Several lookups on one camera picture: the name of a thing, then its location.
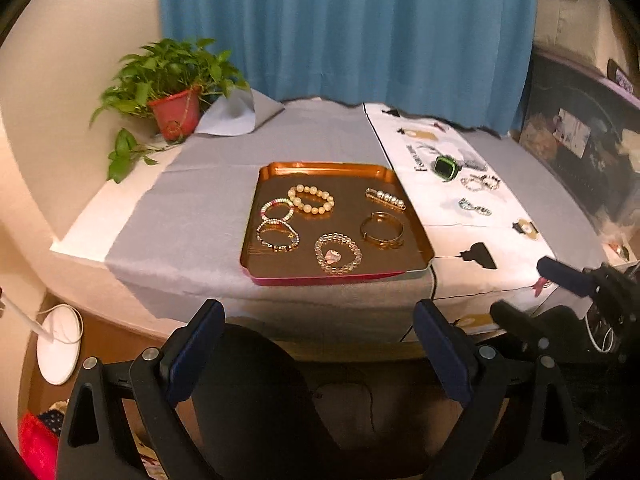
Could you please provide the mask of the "red flower pot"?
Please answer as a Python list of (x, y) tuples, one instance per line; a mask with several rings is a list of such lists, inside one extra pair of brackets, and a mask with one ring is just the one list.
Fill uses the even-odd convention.
[(179, 142), (194, 133), (200, 122), (200, 89), (189, 88), (148, 103), (160, 134), (167, 142)]

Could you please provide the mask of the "green black smart watch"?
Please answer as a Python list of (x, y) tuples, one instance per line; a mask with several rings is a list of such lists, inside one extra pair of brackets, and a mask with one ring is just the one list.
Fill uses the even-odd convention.
[(448, 155), (438, 155), (433, 162), (433, 171), (445, 182), (454, 180), (462, 167)]

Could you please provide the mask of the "grey felt table cloth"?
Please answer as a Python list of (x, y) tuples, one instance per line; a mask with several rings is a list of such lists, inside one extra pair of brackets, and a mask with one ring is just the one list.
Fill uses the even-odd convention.
[[(363, 107), (293, 101), (252, 133), (191, 136), (134, 208), (107, 255), (108, 268), (155, 321), (188, 322), (205, 300), (216, 299), (229, 322), (275, 340), (407, 340), (414, 306), (432, 299), (432, 263), (420, 278), (285, 286), (257, 285), (240, 265), (262, 167), (353, 162), (393, 170)], [(600, 266), (605, 254), (597, 233), (538, 159), (509, 138), (460, 131), (537, 223), (553, 252), (547, 257), (576, 269)], [(299, 184), (260, 208), (258, 228), (286, 226), (297, 209), (325, 214), (334, 207), (332, 197)], [(344, 274), (362, 260), (340, 233), (319, 237), (314, 250), (329, 274)]]

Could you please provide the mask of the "beige storage box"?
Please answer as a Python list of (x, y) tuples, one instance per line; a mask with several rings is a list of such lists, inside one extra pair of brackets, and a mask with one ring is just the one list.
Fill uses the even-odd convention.
[(534, 44), (605, 74), (638, 75), (638, 48), (608, 0), (537, 0)]

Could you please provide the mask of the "orange metal tray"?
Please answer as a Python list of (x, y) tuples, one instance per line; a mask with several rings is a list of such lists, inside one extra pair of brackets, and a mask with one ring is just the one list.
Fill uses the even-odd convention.
[[(325, 214), (297, 209), (286, 226), (259, 229), (260, 208), (288, 196), (296, 185), (314, 186), (332, 197)], [(366, 197), (375, 188), (401, 198), (405, 211)], [(329, 274), (318, 263), (314, 244), (326, 234), (340, 233), (360, 249), (359, 266)], [(350, 162), (273, 162), (259, 170), (245, 230), (240, 265), (257, 285), (333, 285), (382, 278), (420, 278), (434, 249), (408, 200), (397, 174), (378, 165)]]

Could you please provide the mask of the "green potted plant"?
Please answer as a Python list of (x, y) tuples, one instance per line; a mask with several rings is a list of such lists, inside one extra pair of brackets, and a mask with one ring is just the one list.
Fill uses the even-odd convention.
[(155, 165), (155, 154), (166, 152), (189, 137), (179, 142), (167, 142), (160, 134), (149, 102), (198, 87), (202, 117), (216, 101), (228, 98), (235, 90), (250, 88), (232, 63), (231, 52), (214, 52), (214, 43), (213, 38), (207, 37), (193, 41), (163, 38), (145, 44), (119, 60), (119, 70), (101, 93), (90, 124), (105, 112), (149, 119), (155, 122), (160, 140), (145, 143), (137, 140), (129, 129), (120, 128), (114, 148), (108, 154), (107, 180), (122, 182), (140, 160), (149, 166)]

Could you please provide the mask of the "dark storage cabinet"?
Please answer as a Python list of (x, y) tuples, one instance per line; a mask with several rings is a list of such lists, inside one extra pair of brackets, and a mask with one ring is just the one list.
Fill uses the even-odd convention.
[(520, 144), (603, 237), (639, 232), (639, 99), (575, 62), (536, 49)]

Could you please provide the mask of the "white printed table runner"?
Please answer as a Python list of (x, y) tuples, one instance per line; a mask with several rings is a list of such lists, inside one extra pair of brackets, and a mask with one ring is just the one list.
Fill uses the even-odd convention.
[[(432, 243), (432, 299), (444, 317), (481, 334), (492, 329), (490, 306), (506, 300), (540, 312), (555, 287), (538, 288), (537, 262), (552, 249), (506, 181), (459, 129), (436, 118), (409, 118), (383, 104), (363, 107)], [(462, 167), (445, 182), (438, 155)]]

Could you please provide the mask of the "white round lamp base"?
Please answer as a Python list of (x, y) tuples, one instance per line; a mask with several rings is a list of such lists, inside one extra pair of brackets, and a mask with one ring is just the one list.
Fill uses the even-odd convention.
[(37, 364), (42, 378), (51, 385), (65, 384), (76, 368), (84, 320), (77, 309), (58, 304), (44, 311), (41, 321), (43, 335), (36, 345)]

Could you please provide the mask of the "pearl hair clip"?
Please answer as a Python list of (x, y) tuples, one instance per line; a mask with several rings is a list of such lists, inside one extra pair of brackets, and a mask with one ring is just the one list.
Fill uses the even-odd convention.
[(406, 210), (405, 202), (401, 198), (393, 194), (386, 193), (382, 190), (376, 190), (375, 188), (367, 188), (364, 194), (366, 194), (368, 200), (373, 200), (375, 203), (390, 207), (398, 211)]

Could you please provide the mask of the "blue curtain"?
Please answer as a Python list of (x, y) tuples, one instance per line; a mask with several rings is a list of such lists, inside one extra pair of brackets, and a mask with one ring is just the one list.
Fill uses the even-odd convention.
[(165, 36), (210, 38), (277, 101), (384, 103), (506, 133), (537, 0), (160, 0)]

